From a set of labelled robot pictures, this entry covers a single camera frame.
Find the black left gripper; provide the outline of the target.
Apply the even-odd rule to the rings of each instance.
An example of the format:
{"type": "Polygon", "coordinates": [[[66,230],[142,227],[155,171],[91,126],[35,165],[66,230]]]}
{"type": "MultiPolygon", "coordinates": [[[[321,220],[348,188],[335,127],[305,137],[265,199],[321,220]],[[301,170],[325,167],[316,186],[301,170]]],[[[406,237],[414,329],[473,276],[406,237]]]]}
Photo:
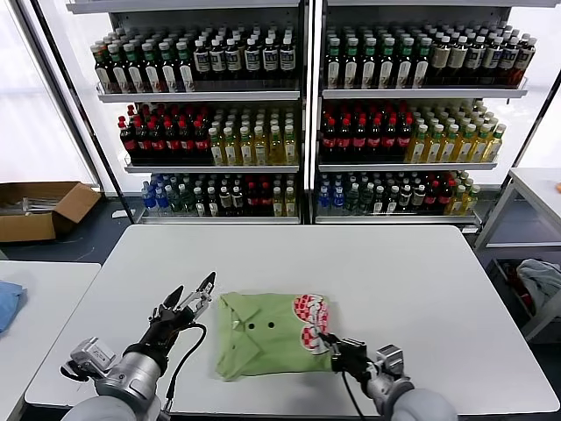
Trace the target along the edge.
{"type": "Polygon", "coordinates": [[[210,272],[199,287],[179,304],[183,286],[178,286],[153,309],[149,326],[141,339],[125,349],[126,353],[141,353],[153,359],[165,359],[178,335],[196,321],[209,307],[217,273],[210,272]]]}

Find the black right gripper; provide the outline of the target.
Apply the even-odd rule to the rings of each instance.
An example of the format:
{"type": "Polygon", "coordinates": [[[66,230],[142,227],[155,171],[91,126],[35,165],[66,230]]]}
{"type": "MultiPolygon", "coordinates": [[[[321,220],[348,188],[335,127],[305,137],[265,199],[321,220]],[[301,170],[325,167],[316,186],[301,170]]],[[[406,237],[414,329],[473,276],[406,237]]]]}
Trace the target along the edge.
{"type": "Polygon", "coordinates": [[[356,382],[369,382],[378,375],[378,368],[366,355],[366,343],[356,339],[340,339],[333,333],[320,333],[320,351],[330,356],[334,373],[347,373],[356,382]]]}

